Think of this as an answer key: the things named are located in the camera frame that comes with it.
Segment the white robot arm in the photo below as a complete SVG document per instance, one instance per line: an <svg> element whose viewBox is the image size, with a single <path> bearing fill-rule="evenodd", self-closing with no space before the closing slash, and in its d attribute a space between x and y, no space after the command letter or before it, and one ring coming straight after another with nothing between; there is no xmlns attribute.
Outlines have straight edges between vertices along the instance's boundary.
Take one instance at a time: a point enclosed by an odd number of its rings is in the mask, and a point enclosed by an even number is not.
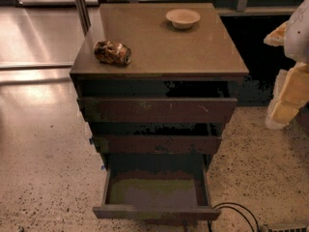
<svg viewBox="0 0 309 232"><path fill-rule="evenodd" d="M309 102L309 0L304 0L289 20L264 38L264 43L282 46L286 57L295 61L275 79L273 98L267 108L266 127L281 130Z"/></svg>

